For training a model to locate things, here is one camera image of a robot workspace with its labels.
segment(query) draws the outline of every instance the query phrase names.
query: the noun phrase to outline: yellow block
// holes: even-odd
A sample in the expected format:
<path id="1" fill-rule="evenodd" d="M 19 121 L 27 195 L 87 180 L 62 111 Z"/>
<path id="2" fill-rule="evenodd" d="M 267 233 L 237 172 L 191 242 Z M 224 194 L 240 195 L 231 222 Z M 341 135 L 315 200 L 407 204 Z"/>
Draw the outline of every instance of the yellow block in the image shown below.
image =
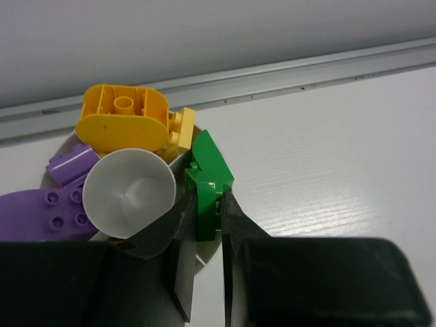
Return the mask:
<path id="1" fill-rule="evenodd" d="M 154 89 L 96 85 L 84 94 L 76 134 L 98 153 L 157 151 L 168 142 L 168 115 L 166 98 Z"/>
<path id="2" fill-rule="evenodd" d="M 183 108 L 182 112 L 172 115 L 170 137 L 157 155 L 168 164 L 191 148 L 193 126 L 196 121 L 195 110 Z"/>

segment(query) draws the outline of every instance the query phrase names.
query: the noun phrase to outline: gray wall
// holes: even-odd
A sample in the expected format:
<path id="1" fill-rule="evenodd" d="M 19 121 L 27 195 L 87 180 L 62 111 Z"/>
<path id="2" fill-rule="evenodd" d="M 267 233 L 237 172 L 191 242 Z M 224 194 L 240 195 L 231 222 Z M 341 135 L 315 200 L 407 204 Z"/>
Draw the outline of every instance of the gray wall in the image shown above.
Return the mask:
<path id="1" fill-rule="evenodd" d="M 0 107 L 431 36 L 435 0 L 3 0 Z"/>

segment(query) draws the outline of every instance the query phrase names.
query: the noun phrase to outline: purple block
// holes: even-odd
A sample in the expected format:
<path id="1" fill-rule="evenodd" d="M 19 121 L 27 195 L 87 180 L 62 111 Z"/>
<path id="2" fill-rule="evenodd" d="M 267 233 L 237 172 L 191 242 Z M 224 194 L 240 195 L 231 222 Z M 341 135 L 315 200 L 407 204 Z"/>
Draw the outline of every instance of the purple block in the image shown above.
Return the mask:
<path id="1" fill-rule="evenodd" d="M 90 145 L 72 147 L 67 155 L 55 155 L 46 166 L 47 172 L 62 187 L 77 187 L 84 183 L 89 170 L 100 160 Z"/>
<path id="2" fill-rule="evenodd" d="M 89 240 L 82 189 L 30 189 L 0 196 L 0 241 Z"/>

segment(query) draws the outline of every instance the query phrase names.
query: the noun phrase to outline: white table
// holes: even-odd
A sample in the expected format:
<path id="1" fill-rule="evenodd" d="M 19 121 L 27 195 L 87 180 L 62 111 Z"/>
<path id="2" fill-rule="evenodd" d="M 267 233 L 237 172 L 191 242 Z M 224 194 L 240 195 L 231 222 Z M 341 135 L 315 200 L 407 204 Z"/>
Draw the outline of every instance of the white table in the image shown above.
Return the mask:
<path id="1" fill-rule="evenodd" d="M 245 212 L 275 236 L 379 236 L 406 254 L 436 308 L 436 68 L 198 112 Z M 0 193 L 39 187 L 64 137 L 0 149 Z M 191 326 L 222 327 L 219 252 Z"/>

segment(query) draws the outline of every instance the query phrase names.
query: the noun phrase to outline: building block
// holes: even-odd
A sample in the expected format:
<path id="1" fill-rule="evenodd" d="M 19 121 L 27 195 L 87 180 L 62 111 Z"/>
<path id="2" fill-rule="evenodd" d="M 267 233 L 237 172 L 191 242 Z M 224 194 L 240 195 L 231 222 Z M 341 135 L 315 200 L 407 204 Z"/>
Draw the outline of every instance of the building block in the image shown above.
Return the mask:
<path id="1" fill-rule="evenodd" d="M 89 240 L 82 189 L 31 189 L 0 197 L 0 241 Z"/>
<path id="2" fill-rule="evenodd" d="M 219 200 L 232 190 L 234 177 L 207 130 L 193 141 L 192 159 L 185 169 L 185 188 L 197 189 L 197 241 L 213 241 L 221 228 Z"/>
<path id="3" fill-rule="evenodd" d="M 156 152 L 167 164 L 191 148 L 195 121 L 196 112 L 189 108 L 183 108 L 182 112 L 172 115 L 168 142 Z"/>
<path id="4" fill-rule="evenodd" d="M 154 152 L 168 141 L 169 105 L 154 89 L 96 85 L 84 94 L 76 134 L 97 153 L 125 148 Z"/>
<path id="5" fill-rule="evenodd" d="M 46 166 L 47 173 L 62 187 L 82 186 L 89 170 L 100 160 L 90 145 L 76 144 L 67 155 L 56 155 Z"/>

